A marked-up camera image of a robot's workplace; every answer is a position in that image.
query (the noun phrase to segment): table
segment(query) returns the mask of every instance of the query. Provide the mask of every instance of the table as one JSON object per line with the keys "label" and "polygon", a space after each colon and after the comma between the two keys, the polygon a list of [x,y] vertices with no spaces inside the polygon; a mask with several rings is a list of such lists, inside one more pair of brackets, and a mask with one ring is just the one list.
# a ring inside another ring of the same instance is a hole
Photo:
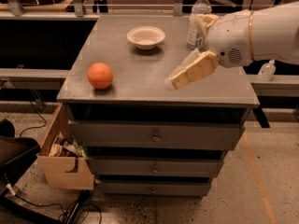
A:
{"label": "table", "polygon": [[[188,22],[165,15],[101,16],[58,94],[104,193],[206,195],[259,105],[243,68],[218,67],[178,91],[164,87],[190,52]],[[163,44],[148,51],[130,44],[127,32],[142,25],[164,30]],[[104,91],[87,79],[95,62],[114,72]]]}

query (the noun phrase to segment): orange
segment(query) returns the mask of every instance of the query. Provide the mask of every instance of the orange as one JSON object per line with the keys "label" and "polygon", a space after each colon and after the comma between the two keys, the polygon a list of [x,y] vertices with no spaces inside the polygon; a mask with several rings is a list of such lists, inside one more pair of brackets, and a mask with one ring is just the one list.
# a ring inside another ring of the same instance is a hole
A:
{"label": "orange", "polygon": [[87,78],[93,87],[102,90],[111,85],[113,72],[105,63],[94,63],[87,71]]}

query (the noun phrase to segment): white bowl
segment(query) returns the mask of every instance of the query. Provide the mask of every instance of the white bowl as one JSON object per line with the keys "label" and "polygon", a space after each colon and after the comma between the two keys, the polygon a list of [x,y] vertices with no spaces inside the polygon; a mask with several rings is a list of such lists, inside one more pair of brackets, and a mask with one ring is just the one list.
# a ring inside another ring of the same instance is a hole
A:
{"label": "white bowl", "polygon": [[130,30],[127,38],[139,49],[154,49],[164,41],[165,33],[157,27],[140,26]]}

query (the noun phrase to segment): floor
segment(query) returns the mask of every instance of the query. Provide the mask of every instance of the floor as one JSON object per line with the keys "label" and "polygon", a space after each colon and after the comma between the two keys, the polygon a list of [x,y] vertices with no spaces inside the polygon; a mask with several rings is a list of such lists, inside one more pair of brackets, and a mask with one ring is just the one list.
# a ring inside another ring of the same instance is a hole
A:
{"label": "floor", "polygon": [[[41,116],[49,121],[57,104],[47,104]],[[107,224],[168,223],[299,223],[299,122],[294,110],[265,109],[271,128],[262,129],[250,114],[246,131],[236,149],[230,151],[206,197],[171,198],[147,196],[103,195],[99,189],[91,193],[88,203],[101,211]],[[12,121],[16,136],[28,127],[43,126],[44,121],[30,103],[0,104],[0,120]],[[45,128],[23,132],[22,136],[38,139]],[[24,199],[36,204],[61,203],[64,210],[76,200],[78,192],[51,189],[36,161],[16,185]],[[33,207],[52,218],[58,218],[59,206]],[[28,223],[0,207],[1,223]],[[76,223],[99,223],[95,208],[82,209]]]}

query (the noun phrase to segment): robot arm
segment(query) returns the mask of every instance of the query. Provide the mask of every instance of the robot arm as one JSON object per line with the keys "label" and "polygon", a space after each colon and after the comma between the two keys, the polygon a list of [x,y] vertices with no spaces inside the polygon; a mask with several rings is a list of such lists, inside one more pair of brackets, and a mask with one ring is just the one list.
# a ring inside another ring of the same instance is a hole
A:
{"label": "robot arm", "polygon": [[185,59],[165,80],[169,90],[213,74],[218,65],[230,68],[261,60],[299,64],[299,2],[221,18],[200,15],[195,24],[206,35],[208,51],[193,51],[197,57]]}

